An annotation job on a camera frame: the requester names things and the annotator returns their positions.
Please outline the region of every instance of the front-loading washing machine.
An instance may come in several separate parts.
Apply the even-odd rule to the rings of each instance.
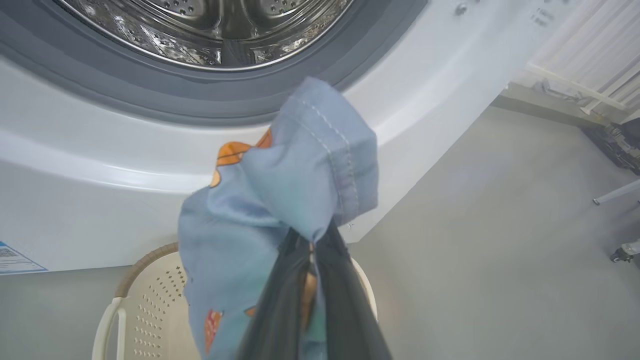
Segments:
[[[4,1],[0,241],[23,265],[0,273],[128,265],[175,241],[218,148],[258,140],[307,76],[378,135],[380,205],[341,229],[358,241],[577,3]]]

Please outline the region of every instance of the concrete floor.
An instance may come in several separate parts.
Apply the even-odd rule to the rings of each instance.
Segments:
[[[638,359],[640,270],[608,255],[640,196],[591,202],[635,179],[574,127],[488,108],[351,247],[394,358]],[[125,271],[0,277],[0,359],[88,359]]]

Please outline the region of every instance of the cartoon print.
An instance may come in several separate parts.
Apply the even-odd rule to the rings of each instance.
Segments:
[[[209,349],[211,348],[211,344],[213,344],[213,339],[216,337],[216,333],[218,332],[218,326],[220,326],[220,319],[224,315],[224,311],[219,313],[217,311],[209,310],[207,314],[207,318],[204,322],[204,343],[205,343],[205,351],[207,354],[209,353]]]
[[[255,306],[250,307],[247,310],[244,310],[244,313],[250,318],[253,318],[253,314],[255,314]]]
[[[271,129],[268,129],[255,147],[259,149],[266,149],[271,146],[272,141],[273,138],[271,137]],[[218,184],[220,184],[220,181],[222,180],[222,178],[220,177],[220,172],[218,171],[218,167],[239,163],[240,160],[242,160],[243,155],[251,148],[251,145],[243,142],[228,142],[225,145],[222,145],[220,151],[218,151],[216,170],[213,172],[213,179],[211,180],[211,184],[209,186],[211,188],[215,188]]]

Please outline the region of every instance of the metal leg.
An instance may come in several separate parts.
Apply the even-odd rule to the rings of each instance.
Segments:
[[[609,201],[615,197],[619,197],[620,195],[625,195],[626,193],[630,193],[634,190],[638,190],[640,189],[640,180],[636,180],[633,183],[630,183],[628,185],[622,186],[619,189],[613,190],[612,192],[608,193],[607,195],[603,195],[601,197],[595,198],[593,199],[593,202],[596,205],[600,205],[601,203],[605,202],[605,201]]]

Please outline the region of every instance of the light blue fabric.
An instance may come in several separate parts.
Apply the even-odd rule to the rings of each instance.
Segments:
[[[329,85],[306,79],[282,106],[271,135],[270,147],[252,147],[240,162],[218,166],[220,183],[182,206],[184,294],[203,359],[233,360],[251,320],[246,310],[257,305],[290,227],[317,241],[332,218],[345,224],[377,206],[375,134]],[[310,329],[323,320],[321,310]],[[222,315],[207,353],[209,311]],[[322,331],[307,336],[305,359],[326,358],[324,339]]]

